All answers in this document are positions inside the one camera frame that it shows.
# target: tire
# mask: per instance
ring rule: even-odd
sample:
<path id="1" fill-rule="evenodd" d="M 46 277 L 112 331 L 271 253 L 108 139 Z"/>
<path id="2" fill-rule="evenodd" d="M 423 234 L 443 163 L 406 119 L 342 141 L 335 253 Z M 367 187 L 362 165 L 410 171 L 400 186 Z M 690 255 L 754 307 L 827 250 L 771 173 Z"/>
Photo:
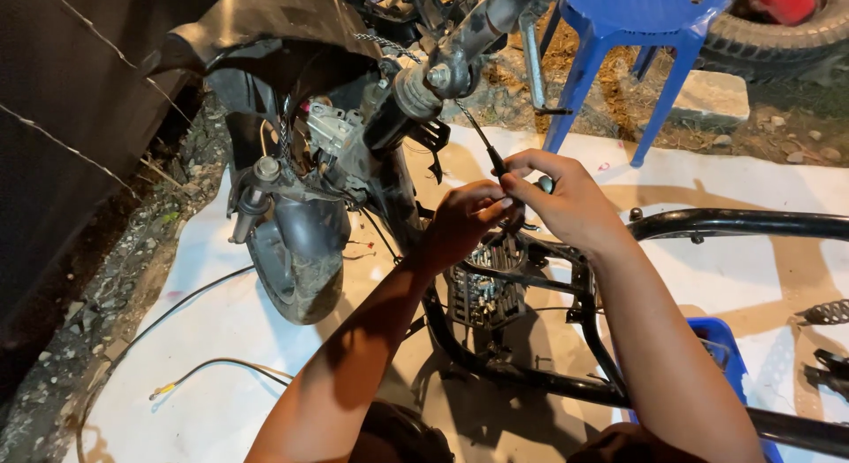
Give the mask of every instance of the tire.
<path id="1" fill-rule="evenodd" d="M 295 325 L 312 325 L 330 315 L 342 295 L 342 253 L 308 259 L 290 253 L 291 281 L 288 291 L 275 289 L 275 282 L 263 269 L 254 240 L 246 242 L 262 287 L 274 307 Z"/>
<path id="2" fill-rule="evenodd" d="M 808 22 L 795 27 L 749 22 L 723 13 L 701 49 L 702 68 L 754 83 L 791 80 L 841 56 L 847 44 L 849 0 L 824 0 Z"/>

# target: spare tire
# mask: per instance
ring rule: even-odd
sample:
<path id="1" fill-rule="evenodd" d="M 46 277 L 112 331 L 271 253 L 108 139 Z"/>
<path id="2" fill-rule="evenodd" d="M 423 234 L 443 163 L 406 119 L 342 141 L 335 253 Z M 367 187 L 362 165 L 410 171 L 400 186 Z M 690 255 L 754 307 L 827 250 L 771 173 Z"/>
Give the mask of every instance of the spare tire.
<path id="1" fill-rule="evenodd" d="M 755 83 L 790 80 L 845 53 L 849 0 L 819 0 L 812 18 L 795 27 L 757 23 L 723 13 L 701 49 L 703 69 Z"/>

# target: stool leg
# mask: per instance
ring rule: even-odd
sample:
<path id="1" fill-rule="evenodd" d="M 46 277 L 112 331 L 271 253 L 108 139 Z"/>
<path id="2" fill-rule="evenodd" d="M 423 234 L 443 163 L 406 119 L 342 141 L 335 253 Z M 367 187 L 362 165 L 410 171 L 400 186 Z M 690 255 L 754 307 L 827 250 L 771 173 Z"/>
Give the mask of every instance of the stool leg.
<path id="1" fill-rule="evenodd" d="M 666 116 L 673 109 L 673 103 L 677 98 L 681 87 L 685 84 L 689 71 L 693 69 L 696 57 L 699 56 L 699 50 L 704 38 L 698 41 L 689 42 L 676 47 L 677 57 L 671 70 L 669 77 L 666 78 L 666 83 L 663 85 L 661 96 L 657 99 L 657 104 L 654 106 L 654 111 L 649 119 L 649 124 L 645 127 L 645 132 L 637 146 L 637 152 L 631 159 L 631 166 L 639 168 L 645 161 L 645 154 L 649 152 L 654 138 L 661 131 L 663 122 L 666 121 Z"/>
<path id="2" fill-rule="evenodd" d="M 560 145 L 563 144 L 575 117 L 581 112 L 581 105 L 587 98 L 593 79 L 599 73 L 601 63 L 608 51 L 610 51 L 610 45 L 593 34 L 592 30 L 588 30 L 586 35 L 581 37 L 581 43 L 578 45 L 575 59 L 572 60 L 569 77 L 566 78 L 566 85 L 560 93 L 560 101 L 557 105 L 561 108 L 571 109 L 572 114 L 552 115 L 551 126 L 548 128 L 545 143 L 543 143 L 545 151 L 557 153 L 560 149 Z"/>
<path id="3" fill-rule="evenodd" d="M 654 57 L 657 56 L 657 51 L 660 49 L 657 45 L 641 46 L 637 61 L 634 62 L 634 67 L 631 69 L 631 75 L 637 78 L 637 81 L 642 81 L 645 74 L 649 71 L 651 63 L 654 62 Z"/>
<path id="4" fill-rule="evenodd" d="M 557 25 L 560 23 L 562 16 L 560 15 L 560 1 L 555 3 L 555 10 L 551 12 L 551 17 L 548 19 L 548 25 L 545 26 L 543 39 L 539 42 L 539 58 L 543 59 L 545 51 L 548 49 L 548 44 L 551 43 L 551 37 L 555 36 Z"/>

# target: blue plastic crate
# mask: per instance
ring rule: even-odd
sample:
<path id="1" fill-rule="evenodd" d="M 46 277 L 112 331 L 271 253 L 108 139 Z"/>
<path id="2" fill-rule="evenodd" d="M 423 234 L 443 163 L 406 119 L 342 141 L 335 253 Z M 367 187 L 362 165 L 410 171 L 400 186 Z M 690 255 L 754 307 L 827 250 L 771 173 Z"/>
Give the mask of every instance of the blue plastic crate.
<path id="1" fill-rule="evenodd" d="M 734 334 L 731 333 L 731 328 L 725 321 L 716 317 L 691 317 L 687 319 L 687 323 L 700 338 L 725 346 L 729 350 L 730 353 L 727 355 L 725 366 L 725 379 L 737 393 L 740 402 L 746 405 L 746 394 L 743 393 L 743 375 L 748 372 L 737 347 L 737 342 L 734 340 Z M 628 418 L 631 422 L 637 423 L 637 414 L 633 410 L 628 411 Z M 784 463 L 775 443 L 762 439 L 761 448 L 768 463 Z"/>

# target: motorcycle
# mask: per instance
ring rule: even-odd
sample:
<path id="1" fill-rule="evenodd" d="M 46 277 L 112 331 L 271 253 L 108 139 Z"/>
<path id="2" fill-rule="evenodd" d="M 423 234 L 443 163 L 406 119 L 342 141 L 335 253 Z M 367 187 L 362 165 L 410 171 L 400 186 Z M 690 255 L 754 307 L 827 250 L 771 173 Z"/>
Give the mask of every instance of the motorcycle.
<path id="1" fill-rule="evenodd" d="M 432 211 L 415 199 L 402 140 L 413 139 L 433 153 L 430 170 L 439 182 L 438 153 L 450 133 L 437 119 L 442 104 L 472 93 L 482 55 L 505 34 L 522 35 L 534 110 L 571 113 L 546 104 L 533 46 L 535 24 L 553 1 L 401 0 L 413 6 L 390 9 L 364 0 L 219 0 L 198 22 L 167 34 L 143 69 L 149 75 L 171 69 L 198 73 L 230 110 L 228 217 L 235 213 L 230 241 L 247 245 L 283 317 L 311 325 L 333 311 L 343 281 L 341 252 L 351 234 L 347 211 L 376 215 L 401 255 L 415 245 Z M 412 41 L 426 52 L 425 61 L 404 48 Z M 403 67 L 399 55 L 408 56 L 410 66 Z M 849 218 L 823 215 L 686 210 L 643 218 L 635 210 L 631 217 L 637 239 L 689 237 L 698 243 L 709 235 L 765 233 L 849 241 Z M 447 273 L 449 317 L 483 330 L 485 348 L 471 352 L 460 345 L 431 289 L 423 305 L 439 346 L 456 364 L 494 382 L 628 408 L 624 382 L 595 324 L 586 258 L 525 233 L 490 242 Z M 572 262 L 569 284 L 531 272 L 549 257 Z M 523 315 L 520 288 L 528 285 L 576 296 L 567 321 L 582 324 L 606 379 L 520 368 L 503 358 L 509 352 L 501 344 L 503 328 Z M 475 307 L 482 296 L 485 308 Z M 411 330 L 423 327 L 419 319 Z M 748 411 L 762 437 L 849 457 L 849 427 Z"/>

